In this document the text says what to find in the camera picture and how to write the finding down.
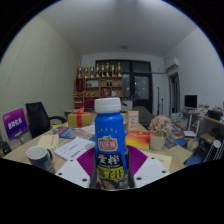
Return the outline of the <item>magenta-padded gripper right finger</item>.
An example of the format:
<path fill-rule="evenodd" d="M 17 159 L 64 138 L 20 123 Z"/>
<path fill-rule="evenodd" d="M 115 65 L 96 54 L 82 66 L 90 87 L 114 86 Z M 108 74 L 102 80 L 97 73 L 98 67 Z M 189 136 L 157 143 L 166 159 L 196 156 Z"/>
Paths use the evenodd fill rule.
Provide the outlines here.
<path fill-rule="evenodd" d="M 170 174 L 156 156 L 148 157 L 133 146 L 129 146 L 128 149 L 130 188 L 141 188 Z"/>

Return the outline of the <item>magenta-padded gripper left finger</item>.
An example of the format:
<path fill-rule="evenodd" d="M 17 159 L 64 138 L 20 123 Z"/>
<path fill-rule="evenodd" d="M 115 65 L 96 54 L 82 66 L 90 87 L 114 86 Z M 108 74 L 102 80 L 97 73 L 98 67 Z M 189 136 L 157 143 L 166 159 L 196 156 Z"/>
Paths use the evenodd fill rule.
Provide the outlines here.
<path fill-rule="evenodd" d="M 57 172 L 59 176 L 83 188 L 94 189 L 97 183 L 95 171 L 95 148 L 91 148 L 77 159 L 68 160 Z"/>

